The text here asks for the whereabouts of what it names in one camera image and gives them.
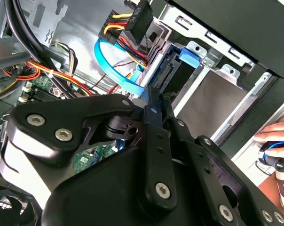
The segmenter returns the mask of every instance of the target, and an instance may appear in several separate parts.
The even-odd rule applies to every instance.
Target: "green circuit board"
[[[112,148],[115,146],[115,142],[109,145],[95,146],[88,150],[75,155],[73,159],[73,172],[75,174],[93,166],[102,159],[114,154],[115,151]]]
[[[50,88],[52,87],[53,83],[47,76],[40,76],[37,79],[32,81],[33,85],[38,86],[39,88],[49,92]]]

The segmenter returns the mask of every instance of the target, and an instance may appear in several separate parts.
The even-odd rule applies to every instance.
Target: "black cable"
[[[9,23],[9,26],[16,36],[16,38],[19,40],[19,42],[24,46],[24,48],[30,53],[31,57],[35,59],[37,62],[42,63],[42,59],[39,57],[39,55],[34,51],[32,46],[24,41],[25,37],[22,33],[20,33],[21,28],[17,24],[15,24],[15,21],[17,20],[14,11],[13,11],[13,4],[10,0],[4,0],[4,8],[5,13],[7,17],[7,21]]]
[[[19,0],[12,0],[13,6],[15,9],[16,17],[18,19],[18,22],[20,24],[21,29],[25,33],[26,38],[29,39],[29,42],[31,43],[32,47],[35,49],[37,54],[41,57],[43,60],[43,65],[46,67],[57,71],[57,68],[55,67],[54,63],[52,62],[51,58],[47,55],[44,47],[41,45],[41,43],[37,40],[35,35],[32,33],[32,30],[30,29],[29,25],[27,24],[27,21],[24,17],[24,14],[22,12],[22,8],[20,5]],[[54,85],[61,91],[68,91],[68,88],[64,86],[57,78],[51,79],[51,81],[54,83]]]
[[[13,2],[11,0],[4,0],[4,7],[5,7],[5,13],[7,16],[9,26],[11,30],[13,31],[14,35],[16,36],[16,38],[24,46],[24,48],[30,53],[33,59],[35,59],[38,63],[47,65],[44,59],[40,57],[36,49],[34,49],[34,47],[32,46],[32,43],[28,42],[28,38],[26,37],[26,35],[22,32],[22,28],[20,24],[18,23],[18,17],[16,16]],[[23,20],[24,16],[22,12],[21,14],[18,14],[18,15],[19,15],[19,18]],[[63,93],[70,90],[68,87],[65,87],[57,78],[53,78],[51,79],[51,81]],[[70,97],[76,97],[76,96],[75,94],[72,94],[72,93],[71,94],[66,93],[66,97],[70,98]]]
[[[29,25],[27,24],[27,21],[25,20],[25,17],[23,15],[22,8],[21,8],[19,0],[12,0],[12,1],[13,1],[13,6],[14,6],[14,9],[15,9],[17,20],[18,20],[20,27],[23,30],[26,38],[28,38],[29,42],[32,44],[32,47],[36,50],[38,55],[45,62],[44,66],[46,66],[46,67],[48,67],[52,70],[57,71],[57,68],[55,67],[51,58],[47,55],[44,47],[37,40],[35,35],[32,33],[32,30],[30,29]]]
[[[257,169],[259,169],[265,175],[271,176],[271,174],[268,174],[267,172],[264,172],[257,164],[258,164],[258,161],[255,162],[255,166],[257,167]]]

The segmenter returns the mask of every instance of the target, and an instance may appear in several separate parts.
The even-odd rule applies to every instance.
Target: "silver screw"
[[[273,219],[268,212],[266,212],[265,210],[261,210],[261,213],[268,222],[273,222]]]
[[[67,129],[58,129],[55,132],[55,137],[60,141],[70,141],[73,138],[73,135],[70,130]]]
[[[122,100],[122,103],[125,104],[126,106],[129,106],[129,102],[127,102],[126,100]]]
[[[154,109],[154,108],[151,108],[151,111],[152,111],[153,113],[158,113],[158,112],[156,111],[156,109]]]
[[[284,224],[284,219],[283,219],[283,217],[282,217],[279,213],[274,212],[274,215],[275,215],[276,219],[277,219],[281,224]]]
[[[41,126],[45,124],[45,119],[43,116],[40,116],[38,114],[32,114],[27,117],[27,121],[32,126]]]
[[[206,144],[211,145],[211,141],[209,139],[205,138],[204,141]]]
[[[169,199],[170,190],[166,184],[161,182],[156,184],[156,192],[162,199]]]
[[[233,215],[232,215],[231,211],[226,206],[220,205],[219,206],[219,212],[221,213],[223,218],[225,218],[228,222],[233,221]]]
[[[178,123],[180,126],[185,126],[185,124],[181,120],[178,120]]]

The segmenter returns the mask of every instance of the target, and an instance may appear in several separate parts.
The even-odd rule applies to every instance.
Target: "blue plastic tab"
[[[190,52],[188,49],[183,48],[180,53],[179,59],[189,64],[191,67],[197,68],[200,65],[199,56]]]

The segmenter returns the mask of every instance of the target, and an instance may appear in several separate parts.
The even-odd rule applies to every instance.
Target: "mounting hole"
[[[161,147],[157,147],[157,151],[160,152],[161,154],[164,152]]]
[[[151,111],[152,111],[153,113],[158,113],[158,112],[156,111],[156,109],[154,109],[154,108],[151,108]]]
[[[204,170],[205,170],[205,172],[207,173],[207,174],[210,174],[211,173],[211,171],[206,167],[206,168],[204,168]]]
[[[138,132],[138,129],[136,128],[136,127],[132,127],[132,128],[130,128],[129,130],[128,130],[128,134],[129,135],[133,135],[133,134],[135,134],[135,133],[137,133]]]
[[[122,100],[122,103],[125,104],[126,106],[129,106],[129,102],[127,102],[126,100]]]

